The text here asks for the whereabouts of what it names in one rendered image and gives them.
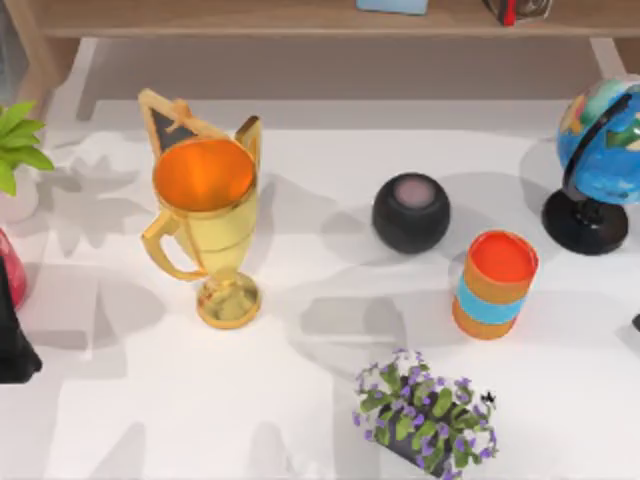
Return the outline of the black round speaker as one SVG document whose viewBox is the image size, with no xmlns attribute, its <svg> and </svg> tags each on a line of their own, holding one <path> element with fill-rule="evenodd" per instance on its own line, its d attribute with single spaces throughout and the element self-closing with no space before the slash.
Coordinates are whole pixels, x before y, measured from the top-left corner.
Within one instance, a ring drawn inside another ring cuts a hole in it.
<svg viewBox="0 0 640 480">
<path fill-rule="evenodd" d="M 414 255 L 434 248 L 445 236 L 451 203 L 432 177 L 405 172 L 386 181 L 375 195 L 372 226 L 392 250 Z"/>
</svg>

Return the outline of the gold trophy cup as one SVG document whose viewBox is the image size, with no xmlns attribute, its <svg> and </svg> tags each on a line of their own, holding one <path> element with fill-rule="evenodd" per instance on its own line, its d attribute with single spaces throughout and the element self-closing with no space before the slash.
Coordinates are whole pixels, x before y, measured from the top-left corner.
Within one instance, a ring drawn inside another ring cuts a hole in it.
<svg viewBox="0 0 640 480">
<path fill-rule="evenodd" d="M 205 323 L 240 328 L 261 303 L 258 286 L 240 270 L 257 223 L 261 120 L 250 116 L 228 135 L 184 100 L 144 89 L 138 102 L 159 203 L 142 234 L 144 248 L 169 276 L 201 281 L 197 312 Z"/>
</svg>

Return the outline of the orange and blue can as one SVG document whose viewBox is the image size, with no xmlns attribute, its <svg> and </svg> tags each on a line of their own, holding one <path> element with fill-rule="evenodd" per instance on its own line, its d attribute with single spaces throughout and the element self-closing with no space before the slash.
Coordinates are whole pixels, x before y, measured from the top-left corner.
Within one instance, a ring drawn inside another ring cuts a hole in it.
<svg viewBox="0 0 640 480">
<path fill-rule="evenodd" d="M 480 340 L 505 336 L 515 325 L 538 267 L 537 252 L 523 237 L 504 230 L 477 236 L 454 294 L 457 326 Z"/>
</svg>

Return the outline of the purple flower plant pot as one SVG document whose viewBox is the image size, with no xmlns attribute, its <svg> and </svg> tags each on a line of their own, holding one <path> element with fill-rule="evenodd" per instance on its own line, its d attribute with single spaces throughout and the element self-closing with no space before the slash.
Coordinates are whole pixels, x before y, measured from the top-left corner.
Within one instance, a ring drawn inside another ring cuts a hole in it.
<svg viewBox="0 0 640 480">
<path fill-rule="evenodd" d="M 434 374 L 419 351 L 396 349 L 365 367 L 355 393 L 352 421 L 364 438 L 438 480 L 461 480 L 498 453 L 493 394 L 475 394 L 467 377 Z"/>
</svg>

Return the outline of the wooden shelf unit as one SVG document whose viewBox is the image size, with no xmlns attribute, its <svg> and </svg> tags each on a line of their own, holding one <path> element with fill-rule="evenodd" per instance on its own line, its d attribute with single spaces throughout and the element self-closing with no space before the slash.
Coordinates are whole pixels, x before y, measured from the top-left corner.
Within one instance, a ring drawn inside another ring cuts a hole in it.
<svg viewBox="0 0 640 480">
<path fill-rule="evenodd" d="M 640 0 L 553 0 L 544 20 L 505 27 L 488 0 L 428 0 L 423 16 L 366 13 L 356 0 L 0 0 L 26 51 L 22 99 L 46 100 L 69 77 L 82 41 L 127 47 L 127 81 L 170 91 L 178 68 L 206 70 L 211 60 L 233 60 L 268 43 L 276 55 L 302 42 L 306 50 L 352 39 L 610 38 L 623 64 L 640 69 Z"/>
</svg>

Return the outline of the light blue book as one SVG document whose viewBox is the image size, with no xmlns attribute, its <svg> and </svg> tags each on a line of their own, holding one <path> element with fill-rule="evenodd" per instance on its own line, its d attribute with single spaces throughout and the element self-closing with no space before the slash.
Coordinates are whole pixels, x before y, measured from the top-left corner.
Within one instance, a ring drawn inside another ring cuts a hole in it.
<svg viewBox="0 0 640 480">
<path fill-rule="evenodd" d="M 425 15 L 429 0 L 355 0 L 356 7 L 363 11 L 403 15 Z"/>
</svg>

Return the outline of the blue globe on black stand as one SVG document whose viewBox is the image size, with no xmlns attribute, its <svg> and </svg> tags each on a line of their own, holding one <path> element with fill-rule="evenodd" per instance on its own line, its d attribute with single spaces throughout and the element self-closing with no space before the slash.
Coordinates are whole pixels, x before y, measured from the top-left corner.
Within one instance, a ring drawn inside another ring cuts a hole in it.
<svg viewBox="0 0 640 480">
<path fill-rule="evenodd" d="M 640 75 L 607 78 L 571 101 L 558 128 L 562 186 L 541 218 L 552 239 L 597 256 L 627 237 L 625 207 L 640 203 Z"/>
</svg>

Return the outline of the red and black box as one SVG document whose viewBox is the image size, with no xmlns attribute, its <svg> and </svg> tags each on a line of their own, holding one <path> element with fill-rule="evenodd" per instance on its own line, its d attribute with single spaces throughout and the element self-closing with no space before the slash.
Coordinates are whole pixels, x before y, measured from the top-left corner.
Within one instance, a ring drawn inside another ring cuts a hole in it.
<svg viewBox="0 0 640 480">
<path fill-rule="evenodd" d="M 482 0 L 496 20 L 505 27 L 523 21 L 545 19 L 553 0 Z"/>
</svg>

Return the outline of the red vase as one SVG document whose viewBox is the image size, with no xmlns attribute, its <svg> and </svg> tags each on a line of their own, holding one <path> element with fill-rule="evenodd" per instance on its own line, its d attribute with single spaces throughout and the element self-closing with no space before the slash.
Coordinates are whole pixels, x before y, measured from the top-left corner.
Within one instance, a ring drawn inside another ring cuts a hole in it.
<svg viewBox="0 0 640 480">
<path fill-rule="evenodd" d="M 15 310 L 19 310 L 27 296 L 28 281 L 22 260 L 0 228 L 0 300 L 12 300 Z"/>
</svg>

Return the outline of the green plant in white pot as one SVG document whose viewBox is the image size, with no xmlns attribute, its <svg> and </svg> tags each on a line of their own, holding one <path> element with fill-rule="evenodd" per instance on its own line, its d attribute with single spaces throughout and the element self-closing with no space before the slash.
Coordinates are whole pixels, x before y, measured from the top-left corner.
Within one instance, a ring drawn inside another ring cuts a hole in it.
<svg viewBox="0 0 640 480">
<path fill-rule="evenodd" d="M 32 216 L 39 195 L 31 170 L 54 170 L 37 136 L 45 124 L 29 117 L 34 106 L 33 101 L 0 105 L 0 223 L 19 223 Z"/>
</svg>

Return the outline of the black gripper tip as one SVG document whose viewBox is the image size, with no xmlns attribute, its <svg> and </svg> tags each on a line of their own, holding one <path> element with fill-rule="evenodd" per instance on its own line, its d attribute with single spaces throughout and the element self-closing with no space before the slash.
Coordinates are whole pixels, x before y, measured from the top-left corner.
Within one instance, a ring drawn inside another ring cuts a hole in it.
<svg viewBox="0 0 640 480">
<path fill-rule="evenodd" d="M 42 367 L 16 315 L 6 266 L 0 257 L 0 385 L 27 383 Z"/>
</svg>

